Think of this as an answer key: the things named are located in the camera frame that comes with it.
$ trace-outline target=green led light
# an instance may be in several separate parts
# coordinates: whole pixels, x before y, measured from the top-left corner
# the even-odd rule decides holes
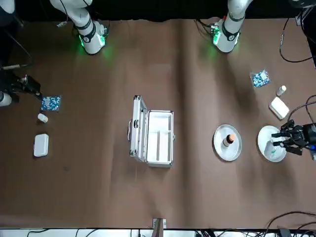
[[[213,44],[217,45],[219,38],[221,36],[221,32],[218,30],[215,32],[214,37],[213,37]]]
[[[83,41],[81,39],[81,37],[79,36],[80,42],[81,42],[81,46],[84,47]]]
[[[97,37],[98,37],[98,40],[99,40],[101,46],[104,46],[105,45],[105,38],[104,38],[104,36],[100,36],[100,35],[97,34]]]
[[[239,33],[238,33],[238,35],[236,36],[235,45],[236,45],[236,44],[237,44],[237,42],[238,42],[238,38],[239,38]]]
[[[105,37],[104,36],[100,36],[100,35],[97,34],[97,38],[98,38],[101,46],[104,46],[105,45]],[[83,41],[81,39],[81,36],[79,36],[79,39],[80,39],[80,42],[81,42],[81,46],[84,47]]]

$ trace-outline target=brown bottle cap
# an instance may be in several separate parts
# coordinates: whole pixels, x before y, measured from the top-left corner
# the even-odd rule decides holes
[[[229,143],[233,143],[233,141],[235,140],[235,134],[228,135],[227,139],[229,140]]]

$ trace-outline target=small bottle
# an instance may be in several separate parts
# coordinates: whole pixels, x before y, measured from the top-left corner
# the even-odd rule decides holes
[[[286,91],[286,86],[283,85],[277,90],[276,95],[281,96],[285,91]]]
[[[223,140],[224,146],[228,147],[231,143],[234,142],[234,139],[235,139],[234,134],[227,135],[227,137]]]
[[[48,117],[39,113],[38,115],[38,119],[41,120],[42,122],[47,122],[48,121]]]

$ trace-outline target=case lid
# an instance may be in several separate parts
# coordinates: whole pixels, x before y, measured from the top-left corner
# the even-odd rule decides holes
[[[146,159],[146,140],[147,140],[147,107],[141,95],[134,96],[133,119],[130,121],[131,131],[130,151],[131,157],[135,157],[144,162]]]

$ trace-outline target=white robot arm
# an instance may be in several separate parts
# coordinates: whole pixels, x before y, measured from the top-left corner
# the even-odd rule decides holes
[[[64,12],[73,21],[80,39],[88,54],[95,54],[105,45],[105,28],[97,21],[92,21],[85,9],[92,0],[50,0],[54,8]]]
[[[214,24],[213,43],[222,52],[232,51],[237,44],[245,12],[253,0],[228,0],[228,14]]]

